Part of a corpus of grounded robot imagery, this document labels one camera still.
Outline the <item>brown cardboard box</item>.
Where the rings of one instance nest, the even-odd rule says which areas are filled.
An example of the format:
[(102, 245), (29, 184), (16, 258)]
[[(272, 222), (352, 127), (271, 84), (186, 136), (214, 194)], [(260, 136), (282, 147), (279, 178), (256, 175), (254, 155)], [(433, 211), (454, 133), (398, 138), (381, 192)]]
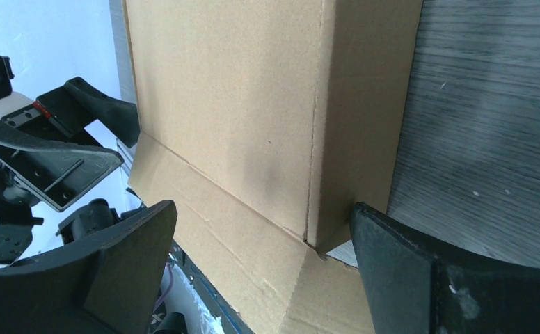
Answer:
[(254, 333), (372, 333), (348, 241), (385, 210), (420, 1), (126, 1), (130, 184)]

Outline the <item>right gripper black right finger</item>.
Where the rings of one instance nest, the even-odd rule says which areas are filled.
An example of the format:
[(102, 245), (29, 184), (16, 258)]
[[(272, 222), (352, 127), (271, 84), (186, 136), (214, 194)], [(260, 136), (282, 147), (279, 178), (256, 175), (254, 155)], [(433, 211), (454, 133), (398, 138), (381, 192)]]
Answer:
[(540, 269), (459, 248), (363, 202), (349, 227), (377, 333), (540, 333)]

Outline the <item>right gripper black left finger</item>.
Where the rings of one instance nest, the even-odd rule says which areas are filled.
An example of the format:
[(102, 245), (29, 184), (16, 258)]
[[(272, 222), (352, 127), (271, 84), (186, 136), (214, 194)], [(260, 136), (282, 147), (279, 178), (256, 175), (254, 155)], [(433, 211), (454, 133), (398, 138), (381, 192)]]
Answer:
[(147, 333), (176, 222), (163, 200), (0, 268), (0, 333)]

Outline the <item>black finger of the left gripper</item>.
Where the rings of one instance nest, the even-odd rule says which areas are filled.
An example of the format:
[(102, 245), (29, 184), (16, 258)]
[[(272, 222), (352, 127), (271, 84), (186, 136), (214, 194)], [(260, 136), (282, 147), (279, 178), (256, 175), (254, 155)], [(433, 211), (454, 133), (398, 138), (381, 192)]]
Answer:
[(101, 145), (69, 142), (39, 113), (14, 113), (0, 119), (0, 162), (23, 188), (63, 212), (123, 159)]
[(74, 138), (96, 120), (129, 148), (141, 132), (135, 104), (109, 97), (81, 77), (38, 96), (35, 107), (67, 138)]

